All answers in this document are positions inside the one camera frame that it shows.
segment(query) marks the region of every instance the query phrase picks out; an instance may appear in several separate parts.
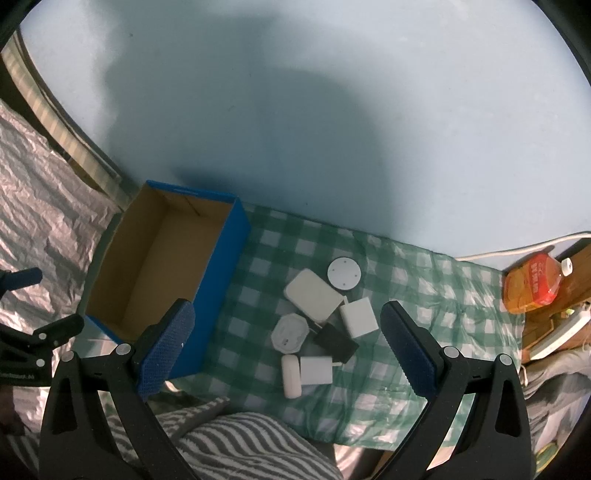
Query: blue gripper pad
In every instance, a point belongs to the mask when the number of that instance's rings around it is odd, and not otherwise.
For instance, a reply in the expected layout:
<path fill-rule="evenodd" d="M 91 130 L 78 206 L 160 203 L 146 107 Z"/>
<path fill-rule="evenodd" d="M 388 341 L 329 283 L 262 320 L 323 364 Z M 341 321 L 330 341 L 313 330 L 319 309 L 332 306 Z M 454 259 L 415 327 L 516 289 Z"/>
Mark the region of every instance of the blue gripper pad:
<path fill-rule="evenodd" d="M 443 373 L 441 347 L 428 330 L 417 326 L 397 301 L 382 307 L 380 327 L 415 394 L 427 400 L 438 392 Z"/>
<path fill-rule="evenodd" d="M 132 359 L 138 373 L 137 391 L 142 400 L 158 393 L 195 326 L 195 310 L 178 299 L 156 325 L 146 328 Z"/>
<path fill-rule="evenodd" d="M 0 275 L 0 290 L 19 290 L 41 283 L 43 273 L 37 267 L 20 270 L 18 272 L 5 272 Z"/>

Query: blue box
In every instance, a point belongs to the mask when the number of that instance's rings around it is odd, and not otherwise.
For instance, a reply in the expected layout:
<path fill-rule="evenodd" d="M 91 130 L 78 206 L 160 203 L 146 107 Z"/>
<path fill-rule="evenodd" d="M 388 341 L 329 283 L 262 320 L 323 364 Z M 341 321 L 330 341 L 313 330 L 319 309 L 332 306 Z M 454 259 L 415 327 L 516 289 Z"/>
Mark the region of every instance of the blue box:
<path fill-rule="evenodd" d="M 195 374 L 249 231 L 234 195 L 148 181 L 103 235 L 79 313 L 133 343 L 177 298 L 192 300 L 195 328 L 170 378 Z"/>

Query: green checkered tablecloth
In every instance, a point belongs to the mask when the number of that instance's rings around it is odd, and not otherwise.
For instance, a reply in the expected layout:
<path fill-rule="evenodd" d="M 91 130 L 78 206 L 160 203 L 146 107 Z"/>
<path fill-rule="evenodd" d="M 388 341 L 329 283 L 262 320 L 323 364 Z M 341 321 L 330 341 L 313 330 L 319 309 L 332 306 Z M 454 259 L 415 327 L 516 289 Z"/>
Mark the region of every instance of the green checkered tablecloth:
<path fill-rule="evenodd" d="M 296 312 L 283 289 L 302 268 L 326 279 L 331 260 L 343 256 L 354 258 L 362 272 L 359 285 L 347 292 L 349 301 L 369 297 L 379 318 L 384 303 L 399 300 L 441 345 L 475 358 L 505 352 L 519 365 L 524 318 L 503 308 L 499 271 L 263 207 L 246 209 L 252 233 L 203 372 L 176 380 L 177 387 L 201 397 L 227 395 L 236 409 L 282 419 L 306 438 L 395 449 L 425 401 L 412 392 L 379 331 L 358 339 L 355 356 L 334 368 L 332 385 L 305 386 L 295 400 L 283 395 L 281 354 L 270 340 L 280 316 Z M 337 313 L 329 321 L 342 328 Z M 322 354 L 310 337 L 300 353 Z M 471 402 L 462 402 L 444 445 L 459 437 Z"/>

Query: white rectangular device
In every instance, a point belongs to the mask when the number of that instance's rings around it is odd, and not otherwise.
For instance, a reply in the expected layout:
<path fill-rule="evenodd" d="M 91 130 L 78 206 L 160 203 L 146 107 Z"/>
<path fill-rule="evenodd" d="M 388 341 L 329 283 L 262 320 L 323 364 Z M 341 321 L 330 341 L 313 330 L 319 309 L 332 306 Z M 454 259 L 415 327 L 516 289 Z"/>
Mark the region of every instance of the white rectangular device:
<path fill-rule="evenodd" d="M 287 300 L 319 325 L 343 303 L 343 296 L 308 268 L 298 273 L 283 293 Z"/>

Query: white small box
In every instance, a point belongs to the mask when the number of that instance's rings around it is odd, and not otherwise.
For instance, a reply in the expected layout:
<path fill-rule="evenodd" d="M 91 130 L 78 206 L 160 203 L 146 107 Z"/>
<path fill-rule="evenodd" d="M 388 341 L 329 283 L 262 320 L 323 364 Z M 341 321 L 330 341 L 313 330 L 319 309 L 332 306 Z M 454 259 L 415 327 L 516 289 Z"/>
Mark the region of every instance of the white small box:
<path fill-rule="evenodd" d="M 346 303 L 340 308 L 340 314 L 351 338 L 360 337 L 379 328 L 374 309 L 367 297 Z"/>
<path fill-rule="evenodd" d="M 302 385 L 326 385 L 332 383 L 332 357 L 300 357 L 300 375 Z"/>

